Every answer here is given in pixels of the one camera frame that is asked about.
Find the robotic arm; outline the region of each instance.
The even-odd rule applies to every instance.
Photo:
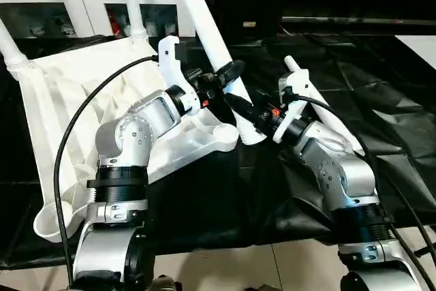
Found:
[[[279,80],[281,101],[285,104],[295,92],[304,95],[315,89],[307,70],[301,70],[292,58],[287,57],[287,62],[293,72]],[[352,135],[342,123],[332,121],[325,113],[318,115],[326,125],[306,120],[300,116],[306,105],[302,100],[289,101],[287,111],[282,112],[270,104],[255,108],[236,95],[227,94],[225,99],[260,132],[277,143],[289,144],[316,176],[337,227],[339,258],[349,269],[342,278],[342,290],[421,290],[401,245],[390,235],[392,220],[380,207],[373,171],[354,153],[353,145],[361,151],[360,145],[354,137],[350,138]],[[345,129],[347,137],[332,126]]]
[[[153,143],[183,115],[197,113],[244,68],[235,61],[218,74],[195,75],[188,82],[176,59],[177,47],[173,36],[159,43],[159,68],[171,87],[142,98],[95,135],[98,169],[87,184],[95,189],[94,202],[88,204],[74,260],[73,288],[90,290],[104,284],[115,290],[145,290],[151,285],[154,252],[146,186]]]

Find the black table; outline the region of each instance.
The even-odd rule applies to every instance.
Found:
[[[110,40],[19,40],[18,45],[36,58]],[[201,44],[185,41],[185,68],[210,70]],[[436,71],[430,65],[388,36],[276,37],[230,46],[230,52],[246,61],[243,80],[255,104],[265,98],[258,89],[278,102],[277,81],[287,73],[284,56],[309,68],[313,84],[377,156],[379,189],[397,226],[414,221],[386,179],[401,188],[425,224],[436,224]],[[62,264],[60,244],[33,232],[42,207],[37,170],[18,83],[4,67],[0,71],[1,135],[14,141],[11,150],[1,152],[0,269]],[[220,101],[211,110],[231,123]],[[211,153],[180,169],[150,186],[149,204],[158,254],[308,238],[334,242],[315,177],[285,145],[270,140],[252,147],[238,143],[229,153]],[[73,249],[77,241],[78,233],[70,240]]]

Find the silver robot arm segment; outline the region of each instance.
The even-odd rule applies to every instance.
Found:
[[[174,100],[156,91],[98,129],[99,167],[96,179],[88,182],[95,188],[95,202],[88,204],[74,260],[76,287],[96,278],[131,290],[151,284],[146,168],[154,140],[180,121]]]
[[[349,273],[342,290],[418,291],[421,287],[405,260],[399,242],[384,223],[375,178],[351,144],[324,124],[314,121],[302,133],[296,154],[310,167],[338,226],[339,257]]]

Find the white table surface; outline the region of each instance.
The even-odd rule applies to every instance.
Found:
[[[436,35],[397,35],[396,37],[436,69]]]

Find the white bracket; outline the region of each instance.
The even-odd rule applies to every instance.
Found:
[[[212,14],[207,7],[205,0],[183,0],[186,4],[191,19],[196,27],[197,35],[200,38],[204,51],[211,62],[213,70],[216,72],[224,65],[232,61],[229,50],[225,46],[224,40],[219,33],[218,27],[213,20]],[[230,92],[251,102],[249,94],[245,89],[244,83],[240,78],[229,83],[224,92]],[[256,144],[266,138],[264,134],[258,133],[254,125],[248,120],[234,113],[236,126],[240,138],[244,144]]]
[[[181,97],[183,107],[185,110],[191,109],[188,115],[195,115],[201,109],[200,100],[194,88],[183,76],[180,61],[176,59],[176,44],[178,43],[178,37],[173,35],[159,41],[159,68],[168,87],[178,85],[184,90],[186,94]]]
[[[285,57],[285,64],[291,71],[291,74],[279,80],[280,100],[282,100],[283,89],[285,87],[292,87],[294,93],[316,99],[328,105],[327,101],[324,99],[324,97],[322,97],[321,93],[310,81],[308,70],[302,70],[295,60],[289,55]],[[286,117],[272,138],[275,142],[281,142],[281,138],[285,133],[286,127],[289,126],[294,119],[298,119],[300,117],[301,112],[305,109],[306,104],[307,103],[304,101],[297,101],[289,104]],[[340,119],[324,108],[316,105],[312,105],[312,107],[325,126],[328,126],[330,129],[333,129],[347,139],[351,143],[354,151],[364,154],[362,146],[357,141],[356,137],[351,134],[351,132],[344,126]]]

